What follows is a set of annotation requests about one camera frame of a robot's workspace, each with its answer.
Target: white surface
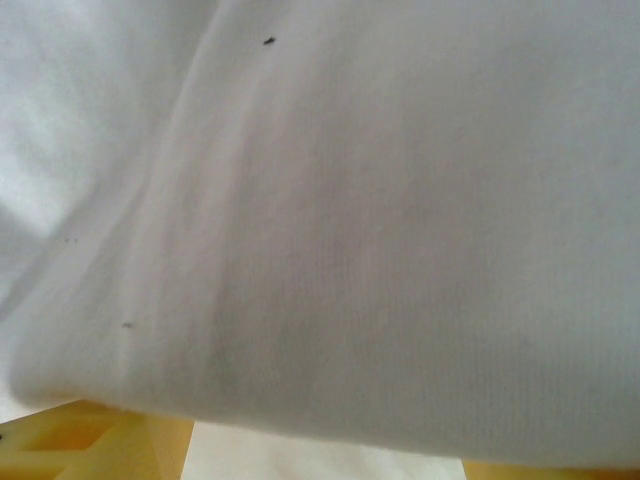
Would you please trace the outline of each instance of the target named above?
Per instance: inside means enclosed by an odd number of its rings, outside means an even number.
[[[15,392],[640,463],[640,4],[214,3],[7,4]]]
[[[197,424],[182,480],[464,480],[457,460]]]

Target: yellow object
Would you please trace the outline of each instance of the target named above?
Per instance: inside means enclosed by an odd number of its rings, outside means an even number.
[[[177,480],[192,429],[71,403],[0,425],[0,480]]]
[[[553,470],[463,463],[467,480],[640,480],[640,471]]]

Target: yellow plastic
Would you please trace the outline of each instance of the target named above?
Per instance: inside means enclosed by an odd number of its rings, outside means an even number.
[[[463,463],[467,480],[640,480],[640,471],[553,470]]]
[[[193,422],[76,402],[0,425],[0,480],[177,480]]]

